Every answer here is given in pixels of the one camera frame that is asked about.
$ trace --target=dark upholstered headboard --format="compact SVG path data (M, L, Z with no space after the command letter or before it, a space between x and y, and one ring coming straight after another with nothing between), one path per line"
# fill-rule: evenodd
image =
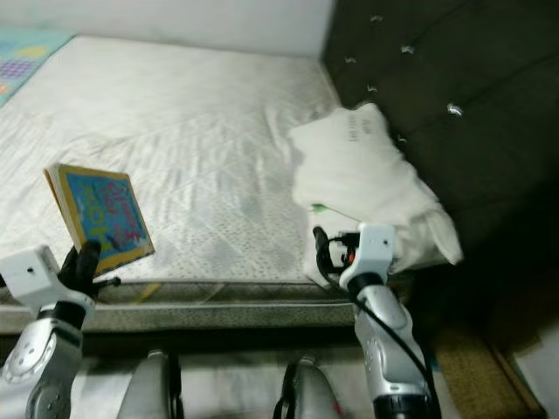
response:
M425 295L452 281L433 298L475 306L465 290L559 259L559 2L338 0L323 61L344 106L380 106L456 223L466 261L429 270Z

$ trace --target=mattress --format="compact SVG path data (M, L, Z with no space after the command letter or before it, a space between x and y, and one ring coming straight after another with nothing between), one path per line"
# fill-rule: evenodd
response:
M222 326L231 316L281 326L304 320L305 307L319 308L309 322L320 324L335 317L330 304L347 321L347 303L302 275L307 214L291 197L297 155L287 136L337 103L311 59L76 37L0 109L0 177L9 179L0 255L49 244L61 262L71 248L44 167L121 171L155 255L111 272L125 285L100 296L105 317L93 330L113 330L126 310L119 330ZM6 290L0 303L0 332L20 330L24 308ZM183 314L202 306L210 317ZM153 321L150 307L166 320ZM271 307L290 314L265 319Z

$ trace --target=blue book cover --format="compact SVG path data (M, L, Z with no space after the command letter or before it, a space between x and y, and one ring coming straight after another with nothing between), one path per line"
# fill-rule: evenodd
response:
M101 243L95 275L155 252L128 175L65 164L45 174L76 249Z

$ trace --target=black cable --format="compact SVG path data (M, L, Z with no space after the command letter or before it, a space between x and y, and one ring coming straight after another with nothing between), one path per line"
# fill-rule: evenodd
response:
M414 363L416 368L419 370L419 373L423 376L425 382L427 383L427 387L429 388L429 392L431 393L431 397L429 397L429 403L431 405L431 409L433 410L433 414L435 415L435 419L442 419L442 413L440 410L440 404L437 397L437 391L435 389L435 383L432 379L432 374L429 374L426 367L423 363L417 358L417 356L411 351L410 347L400 338L389 326L386 325L382 320L370 310L365 303L360 301L356 296L347 292L343 288L341 288L336 281L334 281L331 277L329 277L328 272L323 270L321 266L321 258L322 254L325 251L326 247L329 247L330 243L332 242L341 242L339 237L330 238L327 242L323 243L319 250L316 252L316 262L318 265L319 272L321 273L322 277L324 277L332 288L345 295L349 301L355 304L359 309L363 310L369 317L371 317L401 348L402 350L410 357L411 361Z

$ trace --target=white pillow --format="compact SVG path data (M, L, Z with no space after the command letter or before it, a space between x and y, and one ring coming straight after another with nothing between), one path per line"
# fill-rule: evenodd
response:
M393 272L460 261L452 219L394 147L375 105L336 109L290 134L302 153L302 163L295 168L294 201L306 208L320 203L329 209L309 212L304 271L310 278L323 284L311 231L317 224L329 236L350 224L356 229L359 222L393 224Z

